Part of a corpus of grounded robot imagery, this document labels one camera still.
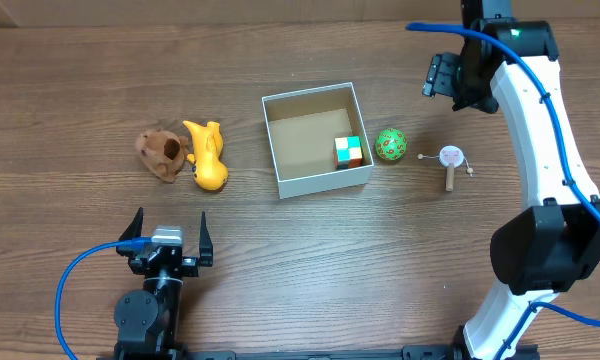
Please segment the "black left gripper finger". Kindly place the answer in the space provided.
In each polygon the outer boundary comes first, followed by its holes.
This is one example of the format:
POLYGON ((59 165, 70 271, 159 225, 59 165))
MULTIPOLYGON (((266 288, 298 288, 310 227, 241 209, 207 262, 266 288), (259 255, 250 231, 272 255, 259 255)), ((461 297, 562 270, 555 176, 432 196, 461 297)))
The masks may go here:
POLYGON ((133 220, 126 230, 122 233, 119 240, 127 242, 127 245, 118 245, 116 252, 125 257, 135 257, 142 249, 143 244, 138 241, 142 236, 144 210, 139 207, 133 220))
POLYGON ((207 229, 205 212, 202 212, 200 222, 199 265, 201 267, 213 266, 213 244, 207 229))

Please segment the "yellow rubber duck toy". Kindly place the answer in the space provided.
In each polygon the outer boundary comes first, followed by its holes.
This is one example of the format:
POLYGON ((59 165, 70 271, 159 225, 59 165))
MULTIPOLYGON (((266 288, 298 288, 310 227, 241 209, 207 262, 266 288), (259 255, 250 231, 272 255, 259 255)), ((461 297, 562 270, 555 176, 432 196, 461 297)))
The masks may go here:
POLYGON ((194 181, 204 190, 217 191, 228 180, 228 169, 220 161, 224 141, 220 124, 209 121, 205 126, 185 120, 183 125, 192 138, 193 152, 187 155, 194 181))

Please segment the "white wooden rattle drum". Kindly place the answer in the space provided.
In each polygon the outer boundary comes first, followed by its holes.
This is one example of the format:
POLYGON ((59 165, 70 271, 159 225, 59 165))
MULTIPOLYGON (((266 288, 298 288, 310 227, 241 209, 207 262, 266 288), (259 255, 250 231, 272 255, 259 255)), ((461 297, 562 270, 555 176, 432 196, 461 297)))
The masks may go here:
POLYGON ((470 177, 474 176, 474 170, 470 166, 464 152, 455 145, 445 145, 439 150, 437 155, 429 156, 420 153, 417 155, 417 159, 435 159, 445 168, 445 190, 447 192, 452 192, 454 190, 456 168, 464 167, 466 173, 470 177))

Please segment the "brown plush toy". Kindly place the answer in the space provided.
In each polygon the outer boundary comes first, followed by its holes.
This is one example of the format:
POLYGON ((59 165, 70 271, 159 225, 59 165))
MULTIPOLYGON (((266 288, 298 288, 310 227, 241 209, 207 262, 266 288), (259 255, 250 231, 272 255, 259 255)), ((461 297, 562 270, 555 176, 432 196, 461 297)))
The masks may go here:
POLYGON ((162 129, 142 132, 136 138, 135 150, 142 163, 166 183, 175 181, 189 154, 185 136, 162 129))

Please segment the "green number ball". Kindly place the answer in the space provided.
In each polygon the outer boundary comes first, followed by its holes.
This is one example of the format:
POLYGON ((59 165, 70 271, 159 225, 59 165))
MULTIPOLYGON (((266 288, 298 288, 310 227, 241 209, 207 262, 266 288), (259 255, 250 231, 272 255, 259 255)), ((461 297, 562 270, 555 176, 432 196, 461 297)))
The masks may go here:
POLYGON ((396 128, 387 128, 380 131, 375 141, 377 155, 386 161, 400 160, 407 150, 405 134, 396 128))

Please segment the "colourful puzzle cube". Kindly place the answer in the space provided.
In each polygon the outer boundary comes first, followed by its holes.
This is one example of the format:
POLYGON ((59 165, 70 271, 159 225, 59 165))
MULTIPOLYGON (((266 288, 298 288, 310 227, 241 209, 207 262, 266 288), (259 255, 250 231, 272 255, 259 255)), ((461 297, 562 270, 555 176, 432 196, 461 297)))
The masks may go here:
POLYGON ((334 140, 334 162, 337 170, 359 167, 363 154, 358 136, 339 137, 334 140))

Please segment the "white cardboard box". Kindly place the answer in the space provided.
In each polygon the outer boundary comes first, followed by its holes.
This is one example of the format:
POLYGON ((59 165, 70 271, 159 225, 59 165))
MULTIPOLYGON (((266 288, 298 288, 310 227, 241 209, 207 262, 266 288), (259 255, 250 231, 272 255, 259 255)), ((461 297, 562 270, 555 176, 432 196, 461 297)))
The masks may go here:
POLYGON ((262 108, 280 198, 367 183, 372 143, 351 82, 264 96, 262 108), (341 168, 336 140, 348 137, 361 158, 341 168))

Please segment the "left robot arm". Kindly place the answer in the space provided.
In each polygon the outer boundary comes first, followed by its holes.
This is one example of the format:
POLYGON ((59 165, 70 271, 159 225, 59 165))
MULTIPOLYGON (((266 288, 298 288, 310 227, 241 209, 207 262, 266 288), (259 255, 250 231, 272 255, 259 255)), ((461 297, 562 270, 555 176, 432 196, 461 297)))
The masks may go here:
POLYGON ((118 328, 116 359, 185 359, 188 350, 176 340, 181 289, 186 277, 197 277, 201 267, 213 265, 213 244, 206 217, 200 221, 199 254, 183 254, 182 229, 159 226, 150 237, 141 235, 143 210, 120 236, 116 252, 128 259, 142 288, 121 296, 114 308, 118 328))

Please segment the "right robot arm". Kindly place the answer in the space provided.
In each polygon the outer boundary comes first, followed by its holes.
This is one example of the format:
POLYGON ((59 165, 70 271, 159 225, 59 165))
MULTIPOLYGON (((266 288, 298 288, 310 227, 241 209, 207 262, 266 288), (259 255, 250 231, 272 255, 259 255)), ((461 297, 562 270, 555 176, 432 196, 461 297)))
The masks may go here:
POLYGON ((456 333, 451 359, 534 359, 517 344, 538 313, 600 262, 600 193, 589 176, 561 95, 559 52, 543 21, 483 18, 438 24, 460 35, 460 54, 436 55, 424 93, 456 109, 500 110, 517 159, 522 209, 490 243, 495 275, 478 312, 456 333))

